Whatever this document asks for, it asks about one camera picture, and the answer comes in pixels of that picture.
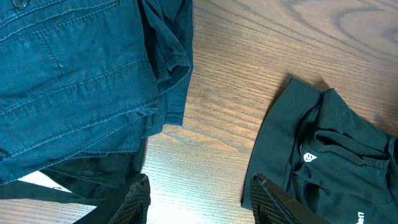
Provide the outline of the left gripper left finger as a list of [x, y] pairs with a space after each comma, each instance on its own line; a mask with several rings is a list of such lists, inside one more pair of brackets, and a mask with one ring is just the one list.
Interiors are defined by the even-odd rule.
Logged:
[[74, 224], [146, 224], [149, 205], [149, 178], [137, 174]]

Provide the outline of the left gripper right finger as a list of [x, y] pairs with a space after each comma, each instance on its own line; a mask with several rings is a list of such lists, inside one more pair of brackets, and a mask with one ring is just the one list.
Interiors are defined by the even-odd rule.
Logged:
[[253, 175], [249, 192], [255, 224], [328, 224], [264, 174]]

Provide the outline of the black polo shirt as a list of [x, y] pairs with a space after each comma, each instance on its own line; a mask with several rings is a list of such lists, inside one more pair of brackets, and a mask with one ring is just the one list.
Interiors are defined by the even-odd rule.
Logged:
[[334, 89], [289, 81], [262, 123], [246, 181], [256, 173], [329, 223], [397, 222], [397, 138]]

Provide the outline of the folded black garment white stripe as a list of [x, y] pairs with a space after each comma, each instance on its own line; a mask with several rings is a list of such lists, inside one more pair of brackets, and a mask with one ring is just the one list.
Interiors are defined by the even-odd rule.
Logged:
[[146, 139], [136, 152], [109, 153], [63, 161], [42, 172], [69, 192], [16, 180], [1, 186], [1, 199], [32, 199], [98, 206], [119, 187], [141, 173]]

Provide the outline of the folded dark blue shorts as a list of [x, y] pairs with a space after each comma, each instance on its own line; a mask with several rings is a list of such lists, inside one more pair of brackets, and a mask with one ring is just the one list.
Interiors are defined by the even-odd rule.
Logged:
[[1, 1], [1, 183], [180, 125], [193, 3]]

